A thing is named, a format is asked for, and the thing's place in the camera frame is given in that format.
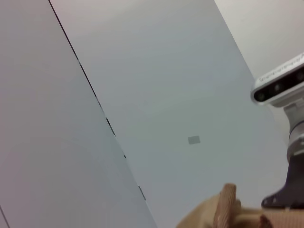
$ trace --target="white surface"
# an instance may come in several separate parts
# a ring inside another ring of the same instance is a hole
[[[52,2],[159,228],[226,182],[247,206],[284,184],[286,146],[213,0]]]
[[[10,227],[156,228],[48,1],[1,1],[0,29],[0,204]]]
[[[303,0],[215,0],[254,78],[304,52]],[[282,109],[271,109],[288,143]]]

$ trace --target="small gray label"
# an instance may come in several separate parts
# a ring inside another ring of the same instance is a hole
[[[197,136],[192,136],[192,137],[188,137],[188,142],[189,144],[197,144],[197,143],[200,143],[200,137],[197,135]]]

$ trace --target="gray patch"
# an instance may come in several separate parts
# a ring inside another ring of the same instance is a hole
[[[196,144],[196,143],[200,143],[200,137],[197,136],[192,136],[192,137],[188,137],[188,142],[189,144]]]

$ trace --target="white wall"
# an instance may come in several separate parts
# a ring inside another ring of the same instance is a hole
[[[11,228],[156,228],[46,0],[0,3],[0,205]]]
[[[285,182],[286,146],[269,110],[250,101],[253,77],[214,1],[142,0],[119,12],[106,2],[52,0],[158,227],[225,182],[259,206]],[[188,145],[195,135],[201,143]]]
[[[254,78],[304,52],[304,1],[215,2]],[[286,115],[282,109],[271,111],[288,144]]]

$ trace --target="beige object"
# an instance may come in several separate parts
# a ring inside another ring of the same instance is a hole
[[[177,228],[304,228],[304,210],[264,210],[241,207],[236,186],[199,204]]]

